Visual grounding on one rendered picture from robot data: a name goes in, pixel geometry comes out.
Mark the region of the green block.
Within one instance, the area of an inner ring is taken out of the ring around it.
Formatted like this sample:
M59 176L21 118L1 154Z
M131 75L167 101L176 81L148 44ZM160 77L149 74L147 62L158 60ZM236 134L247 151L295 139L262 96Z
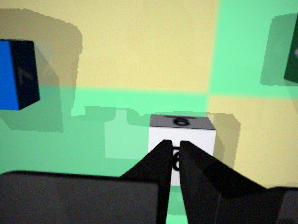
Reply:
M284 79L298 83L298 14L289 50Z

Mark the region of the blue block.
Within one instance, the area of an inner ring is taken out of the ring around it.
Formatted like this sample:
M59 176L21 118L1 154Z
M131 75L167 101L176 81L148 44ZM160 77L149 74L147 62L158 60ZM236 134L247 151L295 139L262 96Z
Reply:
M0 39L0 110L40 101L34 42Z

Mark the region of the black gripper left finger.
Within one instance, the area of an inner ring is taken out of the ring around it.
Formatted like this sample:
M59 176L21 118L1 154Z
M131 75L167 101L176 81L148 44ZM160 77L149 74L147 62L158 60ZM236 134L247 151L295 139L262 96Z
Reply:
M0 224L166 224L173 164L163 139L120 177L0 174Z

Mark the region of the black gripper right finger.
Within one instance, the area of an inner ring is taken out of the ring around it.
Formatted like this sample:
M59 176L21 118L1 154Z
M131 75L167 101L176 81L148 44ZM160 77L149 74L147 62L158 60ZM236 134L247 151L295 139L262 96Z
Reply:
M266 188L190 141L179 176L188 224L298 224L298 187Z

